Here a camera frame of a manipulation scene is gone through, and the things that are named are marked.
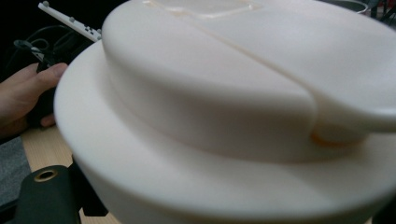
gray carpet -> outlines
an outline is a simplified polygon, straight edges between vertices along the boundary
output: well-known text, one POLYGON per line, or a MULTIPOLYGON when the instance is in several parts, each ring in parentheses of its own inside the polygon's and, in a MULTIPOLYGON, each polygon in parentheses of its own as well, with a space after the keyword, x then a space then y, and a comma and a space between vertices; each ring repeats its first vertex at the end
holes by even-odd
POLYGON ((0 145, 0 206, 18 198, 21 182, 30 173, 20 137, 0 145))

wooden table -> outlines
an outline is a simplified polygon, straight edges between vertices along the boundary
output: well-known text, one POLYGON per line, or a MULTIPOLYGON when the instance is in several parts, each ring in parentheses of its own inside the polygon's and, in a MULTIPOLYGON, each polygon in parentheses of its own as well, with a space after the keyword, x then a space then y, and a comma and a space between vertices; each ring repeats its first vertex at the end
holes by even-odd
MULTIPOLYGON (((51 165, 69 166, 72 163, 72 152, 56 126, 28 130, 21 135, 21 139, 32 172, 51 165)), ((119 223, 111 214, 106 217, 85 217, 81 211, 80 216, 83 224, 119 223)))

human hand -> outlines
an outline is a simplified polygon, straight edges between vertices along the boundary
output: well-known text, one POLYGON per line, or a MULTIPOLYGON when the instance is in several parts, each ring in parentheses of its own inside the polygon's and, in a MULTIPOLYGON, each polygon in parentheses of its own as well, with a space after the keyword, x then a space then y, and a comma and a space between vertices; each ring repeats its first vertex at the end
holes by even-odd
MULTIPOLYGON (((36 72, 38 63, 33 63, 0 83, 0 139, 21 133, 28 128, 26 115, 35 107, 39 96, 56 87, 65 63, 57 63, 47 70, 36 72)), ((55 124, 53 114, 40 121, 43 127, 55 124)))

curved white surface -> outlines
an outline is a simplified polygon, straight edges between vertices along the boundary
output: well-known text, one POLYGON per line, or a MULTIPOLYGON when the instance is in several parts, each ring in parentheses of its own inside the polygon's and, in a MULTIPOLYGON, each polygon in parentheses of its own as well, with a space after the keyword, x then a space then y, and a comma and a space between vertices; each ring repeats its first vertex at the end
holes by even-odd
POLYGON ((317 1, 128 1, 55 115, 123 223, 363 223, 396 192, 395 38, 317 1))
POLYGON ((124 107, 108 75, 99 41, 65 72, 55 113, 78 164, 121 222, 155 223, 157 217, 162 223, 204 223, 214 217, 293 223, 326 217, 343 223, 372 215, 396 189, 389 178, 396 172, 394 135, 373 134, 338 159, 238 160, 154 132, 124 107), (156 215, 139 215, 136 204, 156 215))

metal grommet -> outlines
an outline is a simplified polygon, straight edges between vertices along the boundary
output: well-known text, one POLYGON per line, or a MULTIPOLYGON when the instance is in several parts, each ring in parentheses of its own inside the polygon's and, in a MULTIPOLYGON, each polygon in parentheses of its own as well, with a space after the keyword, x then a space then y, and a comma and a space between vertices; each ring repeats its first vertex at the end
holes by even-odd
POLYGON ((50 169, 40 172, 35 176, 35 182, 45 182, 58 175, 58 171, 50 169))

